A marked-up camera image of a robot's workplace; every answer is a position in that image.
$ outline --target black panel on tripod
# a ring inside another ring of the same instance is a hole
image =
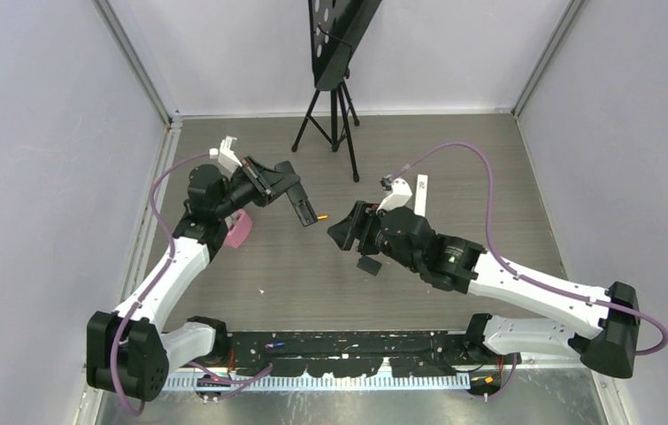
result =
[[[308,1],[316,89],[332,91],[342,83],[349,60],[379,5],[380,0]]]

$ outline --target black tripod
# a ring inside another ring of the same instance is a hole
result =
[[[318,101],[318,95],[320,95],[320,90],[316,89],[315,94],[312,95],[312,100],[310,106],[308,106],[308,112],[305,113],[305,119],[303,124],[300,127],[299,133],[297,133],[297,138],[295,139],[295,144],[292,145],[292,151],[297,152],[297,147],[300,144],[300,139],[303,138],[303,133],[305,127],[308,125],[308,121],[312,121],[320,133],[331,143],[331,151],[338,151],[339,145],[342,144],[344,138],[347,138],[347,146],[349,147],[349,159],[352,163],[352,179],[355,182],[359,182],[359,173],[357,172],[357,159],[355,158],[355,148],[352,145],[352,134],[349,131],[349,112],[352,112],[352,119],[355,121],[355,127],[359,127],[359,120],[357,119],[357,113],[355,112],[355,107],[352,105],[352,98],[349,96],[349,90],[347,89],[347,83],[342,80],[342,82],[336,87],[336,89],[331,90],[331,135],[329,136],[326,133],[320,124],[312,117],[312,110],[315,107],[315,103]],[[347,98],[347,107],[344,103],[344,97]],[[339,135],[337,130],[337,104],[342,108],[342,119],[344,121],[344,128],[342,133]]]

